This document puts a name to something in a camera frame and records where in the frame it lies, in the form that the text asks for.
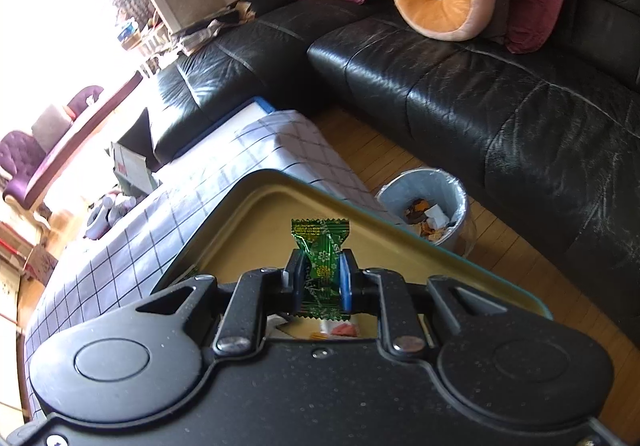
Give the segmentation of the red white snack packet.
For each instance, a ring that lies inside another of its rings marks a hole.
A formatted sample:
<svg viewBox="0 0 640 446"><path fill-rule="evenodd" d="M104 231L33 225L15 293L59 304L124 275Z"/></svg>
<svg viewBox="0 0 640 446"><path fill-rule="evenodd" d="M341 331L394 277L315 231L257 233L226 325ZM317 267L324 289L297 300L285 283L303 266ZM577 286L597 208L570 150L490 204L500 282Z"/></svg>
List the red white snack packet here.
<svg viewBox="0 0 640 446"><path fill-rule="evenodd" d="M351 322L327 322L323 332L330 338L356 339L360 337L360 331L356 324Z"/></svg>

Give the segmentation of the tree print paper bag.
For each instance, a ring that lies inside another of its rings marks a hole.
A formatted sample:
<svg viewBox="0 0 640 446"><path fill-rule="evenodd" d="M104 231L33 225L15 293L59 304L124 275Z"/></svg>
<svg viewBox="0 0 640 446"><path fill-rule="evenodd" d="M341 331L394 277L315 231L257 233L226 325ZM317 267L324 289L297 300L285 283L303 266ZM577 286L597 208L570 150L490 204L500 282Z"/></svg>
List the tree print paper bag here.
<svg viewBox="0 0 640 446"><path fill-rule="evenodd" d="M47 286L57 265L58 259L51 255L43 245L37 245L27 255L23 272L27 278Z"/></svg>

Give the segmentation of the white neck massager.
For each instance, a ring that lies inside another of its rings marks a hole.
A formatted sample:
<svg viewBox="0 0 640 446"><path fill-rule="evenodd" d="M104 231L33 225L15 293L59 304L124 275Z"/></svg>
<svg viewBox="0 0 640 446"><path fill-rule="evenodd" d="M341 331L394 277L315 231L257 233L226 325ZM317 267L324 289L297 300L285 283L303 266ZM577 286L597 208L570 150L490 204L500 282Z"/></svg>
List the white neck massager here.
<svg viewBox="0 0 640 446"><path fill-rule="evenodd" d="M99 240L135 206L137 199L134 196L117 193L102 197L89 214L85 237Z"/></svg>

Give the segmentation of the grey waste bin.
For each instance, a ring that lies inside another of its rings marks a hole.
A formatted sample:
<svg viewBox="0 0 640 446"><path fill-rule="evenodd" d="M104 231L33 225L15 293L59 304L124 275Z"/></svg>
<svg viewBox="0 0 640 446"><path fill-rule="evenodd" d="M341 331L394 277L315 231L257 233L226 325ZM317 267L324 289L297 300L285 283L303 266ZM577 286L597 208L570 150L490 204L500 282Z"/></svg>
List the grey waste bin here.
<svg viewBox="0 0 640 446"><path fill-rule="evenodd" d="M462 182L436 168L400 173L376 200L416 235L434 246L467 257L476 243L471 204Z"/></svg>

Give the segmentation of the grey cushion on chaise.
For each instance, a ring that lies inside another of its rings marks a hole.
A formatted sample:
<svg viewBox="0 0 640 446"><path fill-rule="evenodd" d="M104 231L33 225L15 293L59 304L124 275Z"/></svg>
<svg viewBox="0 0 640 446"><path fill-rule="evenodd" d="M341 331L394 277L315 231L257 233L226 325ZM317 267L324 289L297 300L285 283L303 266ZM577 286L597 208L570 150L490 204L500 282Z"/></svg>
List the grey cushion on chaise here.
<svg viewBox="0 0 640 446"><path fill-rule="evenodd" d="M64 108L49 106L32 125L32 136L46 154L58 144L73 125L73 118Z"/></svg>

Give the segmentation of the black round ottoman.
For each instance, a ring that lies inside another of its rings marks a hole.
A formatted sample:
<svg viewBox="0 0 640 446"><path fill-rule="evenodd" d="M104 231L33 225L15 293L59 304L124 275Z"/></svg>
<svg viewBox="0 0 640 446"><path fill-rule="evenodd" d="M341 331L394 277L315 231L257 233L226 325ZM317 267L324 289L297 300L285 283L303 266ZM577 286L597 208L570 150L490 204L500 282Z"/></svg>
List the black round ottoman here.
<svg viewBox="0 0 640 446"><path fill-rule="evenodd" d="M119 145L145 159L146 166L154 170L158 162L153 153L149 112L145 108L134 124L117 140Z"/></svg>

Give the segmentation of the white checked tablecloth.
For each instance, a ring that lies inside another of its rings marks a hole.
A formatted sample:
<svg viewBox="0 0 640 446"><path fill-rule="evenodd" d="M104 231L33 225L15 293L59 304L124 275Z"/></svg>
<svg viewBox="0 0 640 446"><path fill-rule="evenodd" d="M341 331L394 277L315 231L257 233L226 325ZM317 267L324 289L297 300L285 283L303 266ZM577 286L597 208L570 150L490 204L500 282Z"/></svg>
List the white checked tablecloth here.
<svg viewBox="0 0 640 446"><path fill-rule="evenodd" d="M163 183L98 240L69 245L25 331L25 371L50 336L149 295L182 247L241 177L274 169L397 220L319 129L295 110L250 105L160 170Z"/></svg>

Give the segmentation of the black leather sofa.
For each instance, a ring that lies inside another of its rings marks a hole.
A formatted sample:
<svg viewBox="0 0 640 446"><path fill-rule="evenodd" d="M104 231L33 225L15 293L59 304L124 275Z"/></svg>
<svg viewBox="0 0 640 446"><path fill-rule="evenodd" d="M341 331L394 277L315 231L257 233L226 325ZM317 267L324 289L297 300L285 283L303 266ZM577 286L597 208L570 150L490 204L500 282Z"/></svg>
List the black leather sofa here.
<svg viewBox="0 0 640 446"><path fill-rule="evenodd" d="M170 162L260 96L346 108L458 177L639 336L639 0L563 0L537 50L419 35L392 0L285 0L157 79Z"/></svg>

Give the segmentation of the purple chaise longue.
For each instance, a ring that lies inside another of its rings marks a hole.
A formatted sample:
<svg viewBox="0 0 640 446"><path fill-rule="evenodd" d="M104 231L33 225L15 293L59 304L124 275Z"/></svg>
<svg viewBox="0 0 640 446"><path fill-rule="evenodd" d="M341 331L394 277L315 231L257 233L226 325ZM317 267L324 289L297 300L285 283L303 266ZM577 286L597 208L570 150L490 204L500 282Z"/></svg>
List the purple chaise longue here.
<svg viewBox="0 0 640 446"><path fill-rule="evenodd" d="M134 73L108 98L99 86L83 88L67 104L48 107L29 133L6 133L1 170L10 180L2 198L16 209L35 210L70 159L141 82L142 73Z"/></svg>

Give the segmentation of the blue tin box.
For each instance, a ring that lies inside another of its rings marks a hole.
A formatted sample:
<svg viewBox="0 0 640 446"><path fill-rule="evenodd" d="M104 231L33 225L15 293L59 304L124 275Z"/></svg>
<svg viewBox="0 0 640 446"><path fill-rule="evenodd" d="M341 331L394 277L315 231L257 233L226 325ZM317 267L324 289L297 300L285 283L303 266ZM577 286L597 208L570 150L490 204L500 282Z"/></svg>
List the blue tin box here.
<svg viewBox="0 0 640 446"><path fill-rule="evenodd" d="M529 312L552 317L544 303L510 281L370 211L270 169L247 174L228 189L153 290L192 273L210 274L221 284L231 284L247 271L285 266L296 248L293 219L348 220L350 233L344 247L365 269L384 267L419 285L434 275L452 277Z"/></svg>

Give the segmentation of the tablet on stand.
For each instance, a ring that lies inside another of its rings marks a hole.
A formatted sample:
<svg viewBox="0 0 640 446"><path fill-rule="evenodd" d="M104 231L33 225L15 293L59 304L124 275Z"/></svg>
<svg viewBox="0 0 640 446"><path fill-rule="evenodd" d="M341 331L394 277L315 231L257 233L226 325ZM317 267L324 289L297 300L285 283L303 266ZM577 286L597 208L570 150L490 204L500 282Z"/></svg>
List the tablet on stand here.
<svg viewBox="0 0 640 446"><path fill-rule="evenodd" d="M146 160L142 155L130 151L118 143L112 144L112 155L114 172L117 177L146 195L151 194L160 186L146 166Z"/></svg>

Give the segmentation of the small green candy wrapper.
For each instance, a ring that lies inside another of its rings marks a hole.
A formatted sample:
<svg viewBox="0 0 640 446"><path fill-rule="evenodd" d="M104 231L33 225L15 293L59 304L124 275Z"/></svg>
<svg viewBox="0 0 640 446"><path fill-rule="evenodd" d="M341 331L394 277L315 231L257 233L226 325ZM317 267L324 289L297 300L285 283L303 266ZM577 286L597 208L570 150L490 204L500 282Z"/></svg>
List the small green candy wrapper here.
<svg viewBox="0 0 640 446"><path fill-rule="evenodd" d="M347 219L293 219L291 233L303 252L302 299L296 303L303 317L342 321L344 309L341 252L349 237Z"/></svg>

